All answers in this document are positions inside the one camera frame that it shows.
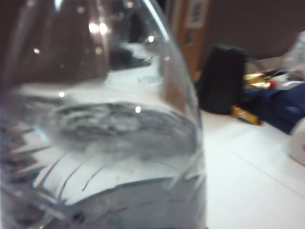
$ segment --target white desk surface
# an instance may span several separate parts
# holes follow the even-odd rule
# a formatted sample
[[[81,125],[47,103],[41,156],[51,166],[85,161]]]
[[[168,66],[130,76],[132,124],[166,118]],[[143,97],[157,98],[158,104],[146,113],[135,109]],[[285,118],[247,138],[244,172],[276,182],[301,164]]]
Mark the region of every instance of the white desk surface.
[[[202,112],[209,229],[305,229],[305,167],[290,136]]]

